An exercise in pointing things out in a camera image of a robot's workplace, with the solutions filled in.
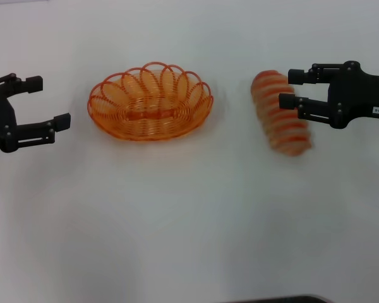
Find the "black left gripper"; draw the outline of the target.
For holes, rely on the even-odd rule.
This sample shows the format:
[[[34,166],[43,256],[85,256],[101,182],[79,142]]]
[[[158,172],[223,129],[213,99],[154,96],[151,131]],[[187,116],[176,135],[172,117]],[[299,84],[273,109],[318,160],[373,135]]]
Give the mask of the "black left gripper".
[[[70,128],[69,113],[56,116],[49,121],[33,124],[16,124],[15,111],[8,97],[21,93],[35,93],[43,90],[43,78],[33,76],[23,81],[15,73],[0,77],[0,150],[15,152],[19,148],[48,145],[55,142],[58,132]]]

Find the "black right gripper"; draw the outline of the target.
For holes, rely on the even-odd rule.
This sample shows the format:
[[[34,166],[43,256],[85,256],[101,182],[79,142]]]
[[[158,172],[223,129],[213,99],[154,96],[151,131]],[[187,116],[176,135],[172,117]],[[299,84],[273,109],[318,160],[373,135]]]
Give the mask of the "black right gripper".
[[[354,119],[379,119],[379,76],[365,73],[357,61],[343,64],[314,63],[307,72],[290,69],[288,83],[329,84],[328,102],[280,93],[279,107],[297,110],[299,119],[344,129]]]

